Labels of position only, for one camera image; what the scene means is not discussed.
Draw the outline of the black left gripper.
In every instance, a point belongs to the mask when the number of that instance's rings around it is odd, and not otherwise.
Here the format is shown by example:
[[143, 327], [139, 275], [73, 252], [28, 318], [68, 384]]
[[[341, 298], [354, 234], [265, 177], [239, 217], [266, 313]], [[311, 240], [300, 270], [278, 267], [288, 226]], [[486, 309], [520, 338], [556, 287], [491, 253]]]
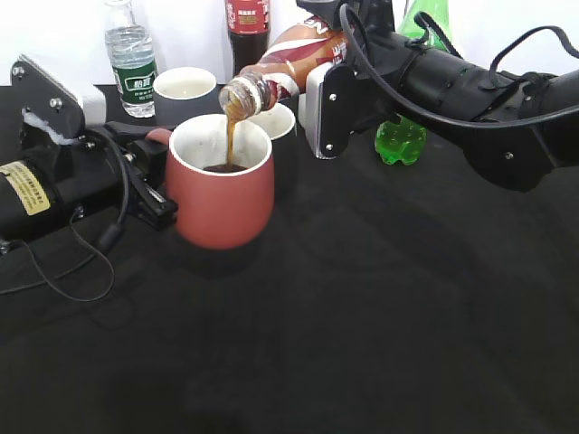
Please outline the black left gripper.
[[11, 67], [23, 126], [18, 159], [51, 190], [129, 188], [128, 213], [162, 231], [176, 222], [178, 205], [164, 187], [165, 168], [133, 154], [165, 154], [167, 145], [147, 135], [155, 127], [107, 120], [101, 90], [71, 65], [31, 53]]

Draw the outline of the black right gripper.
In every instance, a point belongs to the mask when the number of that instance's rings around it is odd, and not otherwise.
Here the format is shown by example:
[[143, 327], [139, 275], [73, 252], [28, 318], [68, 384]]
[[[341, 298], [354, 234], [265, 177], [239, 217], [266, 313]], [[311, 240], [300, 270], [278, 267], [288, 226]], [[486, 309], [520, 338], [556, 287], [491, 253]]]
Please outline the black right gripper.
[[[324, 20], [330, 28], [341, 30], [339, 8], [342, 1], [299, 1], [298, 5]], [[394, 31], [391, 1], [347, 1], [361, 21], [354, 30], [364, 55], [394, 86], [405, 57], [405, 39]], [[318, 66], [307, 77], [307, 128], [304, 129], [313, 155], [334, 159], [348, 146], [353, 133], [364, 132], [386, 120], [396, 121], [393, 103], [364, 71], [363, 61], [347, 41], [344, 61]]]

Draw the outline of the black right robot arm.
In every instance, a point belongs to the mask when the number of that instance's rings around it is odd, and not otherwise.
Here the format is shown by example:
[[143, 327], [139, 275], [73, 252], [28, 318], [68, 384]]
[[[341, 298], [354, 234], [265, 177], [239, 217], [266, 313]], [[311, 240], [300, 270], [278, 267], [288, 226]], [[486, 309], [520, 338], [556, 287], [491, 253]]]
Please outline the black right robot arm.
[[346, 37], [347, 56], [310, 83], [315, 156], [333, 159], [349, 137], [407, 118], [459, 147], [471, 168], [499, 187], [526, 192], [578, 163], [578, 75], [481, 68], [446, 42], [425, 12], [420, 35], [394, 30], [388, 1], [304, 1], [301, 7]]

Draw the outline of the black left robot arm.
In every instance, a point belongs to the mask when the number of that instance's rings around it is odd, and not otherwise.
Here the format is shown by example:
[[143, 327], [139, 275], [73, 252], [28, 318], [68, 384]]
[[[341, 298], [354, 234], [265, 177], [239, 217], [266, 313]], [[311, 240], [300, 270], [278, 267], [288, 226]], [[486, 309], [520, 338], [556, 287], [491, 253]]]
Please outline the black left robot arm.
[[32, 241], [105, 208], [116, 219], [92, 243], [108, 253], [132, 215], [156, 230], [176, 220], [165, 181], [168, 149], [151, 127], [107, 119], [104, 94], [71, 68], [22, 53], [11, 67], [22, 124], [1, 165], [1, 237]]

